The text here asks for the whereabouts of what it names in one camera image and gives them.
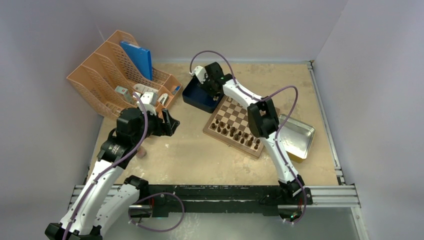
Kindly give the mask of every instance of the beige work surface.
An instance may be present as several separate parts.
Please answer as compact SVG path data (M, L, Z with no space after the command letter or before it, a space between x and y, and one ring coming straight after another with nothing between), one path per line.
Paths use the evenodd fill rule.
M224 73L229 69L221 63ZM158 63L154 67L173 74L185 87L191 80L188 63ZM235 77L252 92L267 96L286 85L295 85L299 98L292 117L315 127L315 136L309 154L301 163L292 158L294 167L306 185L338 185L334 161L320 107L308 68L305 64L233 64ZM275 107L288 113L295 91L288 89L273 97ZM135 175L150 184L172 185L277 185L274 164L264 148L255 159L202 132L211 116L183 102L180 95L169 109L170 115L181 122L175 134L151 136L142 146L147 150L143 158L134 157L116 181ZM100 145L116 127L115 121L105 118L91 162L94 166Z

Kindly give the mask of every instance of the blue binder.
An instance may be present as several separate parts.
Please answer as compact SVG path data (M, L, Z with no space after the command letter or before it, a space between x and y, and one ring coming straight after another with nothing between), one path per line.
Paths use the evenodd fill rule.
M140 73L148 80L152 80L152 57L150 50L145 49L134 44L121 41L120 46L134 63L135 67Z

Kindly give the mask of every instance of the navy blue bin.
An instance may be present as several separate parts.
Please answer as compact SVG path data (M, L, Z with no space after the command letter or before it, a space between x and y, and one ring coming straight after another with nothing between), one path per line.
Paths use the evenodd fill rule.
M218 100L214 101L211 96L199 87L199 84L200 82L197 78L192 78L184 91L182 91L182 100L191 106L211 114L217 108L224 95L221 94Z

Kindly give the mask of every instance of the chessboard square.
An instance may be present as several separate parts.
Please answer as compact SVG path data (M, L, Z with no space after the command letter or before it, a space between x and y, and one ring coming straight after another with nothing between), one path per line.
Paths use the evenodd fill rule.
M241 133L244 133L245 129L246 129L246 126L244 126L244 125L238 126L238 130L241 131Z

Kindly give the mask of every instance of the wooden chessboard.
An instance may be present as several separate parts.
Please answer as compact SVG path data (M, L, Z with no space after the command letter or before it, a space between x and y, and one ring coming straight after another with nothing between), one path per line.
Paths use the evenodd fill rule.
M248 111L228 96L222 98L203 132L257 159L264 148L264 144L249 129Z

